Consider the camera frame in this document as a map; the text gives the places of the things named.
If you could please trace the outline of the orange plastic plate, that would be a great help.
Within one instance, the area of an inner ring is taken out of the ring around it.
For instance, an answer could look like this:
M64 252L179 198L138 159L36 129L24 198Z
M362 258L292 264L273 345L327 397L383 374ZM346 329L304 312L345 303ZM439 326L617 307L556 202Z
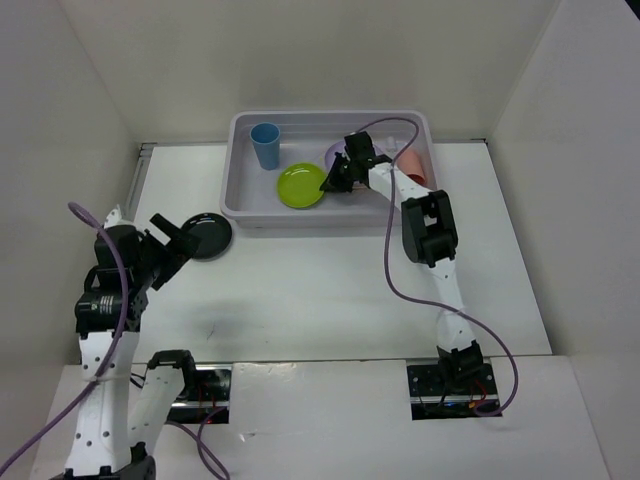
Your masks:
M370 187L365 184L365 183L361 183L361 182L355 182L352 186L352 191L353 192L357 192L357 191L367 191L369 190Z

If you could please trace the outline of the purple plastic plate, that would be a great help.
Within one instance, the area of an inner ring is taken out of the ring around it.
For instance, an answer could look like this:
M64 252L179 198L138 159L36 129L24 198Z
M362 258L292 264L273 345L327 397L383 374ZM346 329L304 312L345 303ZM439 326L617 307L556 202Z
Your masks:
M373 168L380 163L389 163L390 160L384 155L371 140L358 140L346 142L345 140L333 144L324 155L325 171L328 174L335 154L344 154L349 159L349 172L354 176L362 175L367 169Z

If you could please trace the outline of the black plate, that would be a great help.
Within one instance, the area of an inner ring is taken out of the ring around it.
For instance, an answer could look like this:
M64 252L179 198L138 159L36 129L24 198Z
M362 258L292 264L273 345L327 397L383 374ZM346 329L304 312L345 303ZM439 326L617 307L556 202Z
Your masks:
M209 261L223 255L230 247L233 229L222 215L212 212L192 216L181 226L181 230L200 240L194 260Z

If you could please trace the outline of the green plastic plate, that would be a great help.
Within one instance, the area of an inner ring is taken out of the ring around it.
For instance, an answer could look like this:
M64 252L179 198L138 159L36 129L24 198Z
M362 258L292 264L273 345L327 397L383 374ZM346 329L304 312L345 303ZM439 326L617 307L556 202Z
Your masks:
M306 209L318 203L324 191L321 185L326 172L319 166L301 162L284 169L276 182L279 200L287 207Z

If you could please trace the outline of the coral plastic cup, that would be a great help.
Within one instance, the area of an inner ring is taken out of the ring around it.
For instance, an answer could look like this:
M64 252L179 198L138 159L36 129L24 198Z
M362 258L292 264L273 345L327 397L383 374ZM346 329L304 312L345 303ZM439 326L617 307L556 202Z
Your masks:
M402 173L415 183L421 186L427 185L427 176L422 166L421 156L416 150L412 148L405 150L398 157L396 165Z

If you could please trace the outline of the blue plastic cup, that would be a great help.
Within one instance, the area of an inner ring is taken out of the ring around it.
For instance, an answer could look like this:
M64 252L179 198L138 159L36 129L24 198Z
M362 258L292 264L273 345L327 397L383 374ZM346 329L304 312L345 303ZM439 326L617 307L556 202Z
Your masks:
M280 129L272 123L260 123L250 131L260 166L265 170L275 170L279 167Z

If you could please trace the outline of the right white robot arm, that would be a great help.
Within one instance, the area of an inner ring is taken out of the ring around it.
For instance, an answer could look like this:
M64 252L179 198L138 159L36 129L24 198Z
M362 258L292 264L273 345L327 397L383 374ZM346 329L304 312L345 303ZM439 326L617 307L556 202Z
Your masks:
M448 194L416 182L375 151L370 135L352 133L334 161L320 189L350 193L359 184L390 202L400 215L401 240L408 260L433 278L437 298L429 304L442 310L436 323L438 380L448 394L462 392L482 369L484 359L464 305L456 275L459 243Z

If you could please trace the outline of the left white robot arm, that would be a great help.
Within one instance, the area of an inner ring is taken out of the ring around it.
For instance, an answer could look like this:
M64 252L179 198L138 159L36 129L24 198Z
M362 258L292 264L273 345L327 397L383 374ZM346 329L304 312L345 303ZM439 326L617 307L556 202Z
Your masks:
M97 231L95 265L74 309L86 386L64 479L153 479L154 450L176 399L192 397L199 375L187 350L165 350L147 364L138 399L130 379L148 291L159 290L196 253L199 240L156 214L151 223L168 240L141 231L113 209L104 223L85 211Z

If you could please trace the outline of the lavender plastic bin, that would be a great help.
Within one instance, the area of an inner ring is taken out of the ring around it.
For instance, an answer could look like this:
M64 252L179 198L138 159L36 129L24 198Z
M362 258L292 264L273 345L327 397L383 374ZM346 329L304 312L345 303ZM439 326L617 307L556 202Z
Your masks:
M427 187L435 190L436 154L427 118L415 110L248 111L230 123L220 208L243 228L378 227L387 223L389 202L366 188L325 194L308 209L285 206L276 183L281 172L300 162L325 166L329 148L363 127L380 151L391 156L420 132L410 148L420 157ZM280 130L279 167L263 169L250 139L251 129L272 123Z

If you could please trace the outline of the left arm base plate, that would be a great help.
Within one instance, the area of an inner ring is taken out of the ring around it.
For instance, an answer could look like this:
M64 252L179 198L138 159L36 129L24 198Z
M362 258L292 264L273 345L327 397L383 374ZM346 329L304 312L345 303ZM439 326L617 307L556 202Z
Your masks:
M194 383L172 404L168 419L183 425L227 424L232 386L231 364L197 364Z

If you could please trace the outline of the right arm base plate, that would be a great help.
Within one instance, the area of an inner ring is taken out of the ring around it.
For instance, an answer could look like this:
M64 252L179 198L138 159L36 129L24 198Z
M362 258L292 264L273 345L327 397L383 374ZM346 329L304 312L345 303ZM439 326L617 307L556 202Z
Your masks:
M500 407L493 369L485 363L480 373L457 390L445 386L435 360L406 365L412 419L440 420L477 417Z

